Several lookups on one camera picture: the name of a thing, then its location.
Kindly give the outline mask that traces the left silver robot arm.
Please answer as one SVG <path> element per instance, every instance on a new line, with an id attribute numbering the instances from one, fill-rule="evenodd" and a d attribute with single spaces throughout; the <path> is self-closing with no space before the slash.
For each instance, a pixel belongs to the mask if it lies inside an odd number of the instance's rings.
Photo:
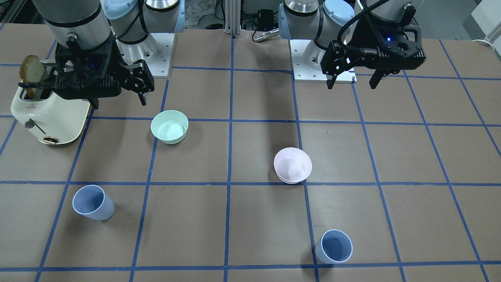
<path id="1" fill-rule="evenodd" d="M 333 88 L 338 76 L 354 67 L 374 70 L 381 79 L 415 70 L 426 61 L 421 30 L 414 19 L 419 0 L 362 0 L 359 13 L 343 0 L 285 0 L 279 7 L 280 36 L 312 40 L 321 55 L 315 59 Z"/>

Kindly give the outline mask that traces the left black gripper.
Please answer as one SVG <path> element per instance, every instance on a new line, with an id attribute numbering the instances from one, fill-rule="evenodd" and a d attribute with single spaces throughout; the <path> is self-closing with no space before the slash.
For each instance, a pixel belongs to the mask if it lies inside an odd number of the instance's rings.
<path id="1" fill-rule="evenodd" d="M 320 66 L 327 75 L 330 90 L 340 73 L 358 66 L 372 69 L 369 86 L 374 90 L 388 75 L 415 70 L 425 61 L 421 30 L 413 15 L 404 15 L 396 22 L 376 15 L 362 15 L 340 28 Z"/>

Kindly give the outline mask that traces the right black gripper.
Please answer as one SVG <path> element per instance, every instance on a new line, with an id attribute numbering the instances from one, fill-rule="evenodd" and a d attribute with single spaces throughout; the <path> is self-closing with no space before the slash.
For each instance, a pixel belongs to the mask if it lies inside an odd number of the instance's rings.
<path id="1" fill-rule="evenodd" d="M 55 51 L 58 72 L 53 91 L 61 98 L 86 99 L 93 109 L 99 109 L 99 98 L 114 98 L 123 89 L 138 94 L 145 106 L 148 92 L 154 90 L 154 78 L 143 59 L 125 63 L 117 42 L 109 36 L 98 47 L 80 50 L 57 43 Z"/>

